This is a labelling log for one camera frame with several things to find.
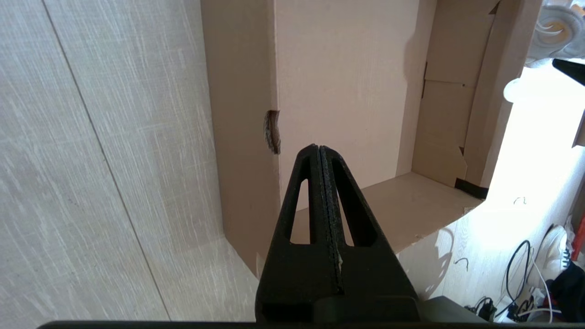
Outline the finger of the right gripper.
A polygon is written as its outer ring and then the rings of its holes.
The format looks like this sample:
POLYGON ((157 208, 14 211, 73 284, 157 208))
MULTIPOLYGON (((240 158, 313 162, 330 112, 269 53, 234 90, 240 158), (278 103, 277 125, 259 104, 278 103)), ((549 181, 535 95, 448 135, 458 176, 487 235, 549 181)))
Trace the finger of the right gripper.
POLYGON ((583 63, 571 62, 564 59, 553 59, 552 65, 555 69, 576 81, 585 85, 585 65, 583 63))

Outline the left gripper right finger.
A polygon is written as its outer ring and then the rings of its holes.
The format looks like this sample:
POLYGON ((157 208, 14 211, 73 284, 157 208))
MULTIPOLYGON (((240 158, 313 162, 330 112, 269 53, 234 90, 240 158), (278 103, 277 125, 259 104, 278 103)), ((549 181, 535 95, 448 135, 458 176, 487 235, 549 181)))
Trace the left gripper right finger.
POLYGON ((414 288, 342 156, 320 147, 335 290, 321 321, 419 321, 414 288))

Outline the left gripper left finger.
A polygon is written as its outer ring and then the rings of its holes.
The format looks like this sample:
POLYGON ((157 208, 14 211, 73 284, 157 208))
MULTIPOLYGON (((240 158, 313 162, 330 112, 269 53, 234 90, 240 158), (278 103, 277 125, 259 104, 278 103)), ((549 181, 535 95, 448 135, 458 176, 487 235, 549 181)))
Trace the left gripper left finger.
POLYGON ((312 321, 314 304, 341 291, 323 171, 318 145, 297 154, 255 296, 257 321, 312 321), (308 183, 307 245, 291 242, 303 181, 308 183))

